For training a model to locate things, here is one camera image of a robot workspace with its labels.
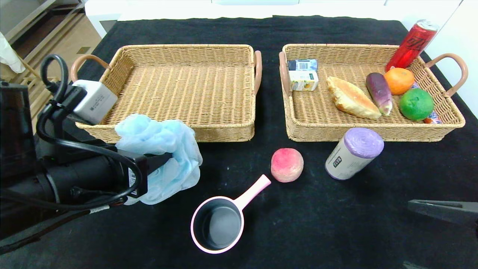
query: white power adapter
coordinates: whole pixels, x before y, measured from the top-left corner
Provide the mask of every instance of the white power adapter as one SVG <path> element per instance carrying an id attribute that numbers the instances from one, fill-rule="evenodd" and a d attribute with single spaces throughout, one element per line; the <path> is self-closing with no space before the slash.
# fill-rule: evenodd
<path id="1" fill-rule="evenodd" d="M 73 86 L 87 91 L 86 96 L 73 110 L 74 116 L 90 125 L 100 123 L 118 100 L 118 97 L 99 81 L 79 79 Z"/>

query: green citrus fruit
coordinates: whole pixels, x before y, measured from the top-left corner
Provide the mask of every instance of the green citrus fruit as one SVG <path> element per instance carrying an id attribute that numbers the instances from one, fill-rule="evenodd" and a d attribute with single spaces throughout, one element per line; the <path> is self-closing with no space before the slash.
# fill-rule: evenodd
<path id="1" fill-rule="evenodd" d="M 410 89 L 400 98 L 400 112 L 412 121 L 422 121 L 433 111 L 432 96 L 422 89 Z"/>

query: barcode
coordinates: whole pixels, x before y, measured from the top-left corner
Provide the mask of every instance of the barcode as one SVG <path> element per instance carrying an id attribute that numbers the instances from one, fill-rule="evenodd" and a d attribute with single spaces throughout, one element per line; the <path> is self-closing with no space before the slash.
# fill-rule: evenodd
<path id="1" fill-rule="evenodd" d="M 301 63 L 299 62 L 299 69 L 304 69 L 304 70 L 307 70 L 309 69 L 309 63 Z"/>
<path id="2" fill-rule="evenodd" d="M 128 168 L 128 176 L 130 178 L 130 187 L 131 187 L 136 182 L 136 175 L 133 173 L 133 170 L 131 170 L 130 168 Z M 136 190 L 132 191 L 131 194 L 136 195 L 137 194 Z"/>

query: black tablecloth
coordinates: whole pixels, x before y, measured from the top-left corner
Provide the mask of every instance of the black tablecloth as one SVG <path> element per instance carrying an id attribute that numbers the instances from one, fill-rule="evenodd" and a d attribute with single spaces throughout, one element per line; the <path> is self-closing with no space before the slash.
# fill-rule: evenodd
<path id="1" fill-rule="evenodd" d="M 296 143 L 285 132 L 282 46 L 399 44 L 406 33 L 397 21 L 320 16 L 116 23 L 93 52 L 107 62 L 118 48 L 133 44 L 249 44 L 262 51 L 256 134 L 244 143 L 201 143 L 204 163 L 195 187 L 154 206 L 138 203 L 77 219 L 0 257 L 0 268 L 376 269 L 402 268 L 404 262 L 478 268 L 473 230 L 406 208 L 411 199 L 478 200 L 478 121 L 457 95 L 464 128 L 436 143 L 385 143 L 376 160 L 344 182 L 324 170 L 336 142 Z M 99 79 L 102 73 L 89 62 L 79 77 Z M 262 173 L 271 177 L 271 156 L 281 147 L 302 153 L 301 177 L 288 184 L 273 181 L 245 208 L 244 233 L 229 252 L 200 251 L 189 232 L 196 207 L 216 195 L 237 197 Z"/>

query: wicker basket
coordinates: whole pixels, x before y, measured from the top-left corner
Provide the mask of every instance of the wicker basket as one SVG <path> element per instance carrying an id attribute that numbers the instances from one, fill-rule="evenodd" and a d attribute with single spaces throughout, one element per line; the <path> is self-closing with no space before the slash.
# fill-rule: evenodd
<path id="1" fill-rule="evenodd" d="M 242 142 L 254 136 L 262 59 L 249 45 L 124 46 L 109 65 L 92 55 L 78 58 L 71 68 L 73 81 L 89 58 L 106 68 L 100 81 L 118 96 L 100 124 L 76 124 L 96 138 L 116 143 L 115 125 L 133 113 L 157 121 L 179 119 L 194 129 L 198 142 Z"/>
<path id="2" fill-rule="evenodd" d="M 345 79 L 363 89 L 371 72 L 384 73 L 384 67 L 397 50 L 395 45 L 288 44 L 279 53 L 287 135 L 297 142 L 338 141 L 352 127 L 365 127 L 379 133 L 385 141 L 440 141 L 447 133 L 465 125 L 465 119 L 450 96 L 465 82 L 467 67 L 454 54 L 445 54 L 425 63 L 418 57 L 408 68 L 418 85 L 429 92 L 435 111 L 444 124 L 413 122 L 399 111 L 400 96 L 393 96 L 390 116 L 377 120 L 363 119 L 337 109 L 327 89 L 326 78 Z M 444 57 L 451 57 L 462 68 L 462 78 L 449 91 L 430 71 L 430 66 Z M 290 91 L 287 60 L 315 58 L 318 60 L 319 85 L 314 91 Z"/>

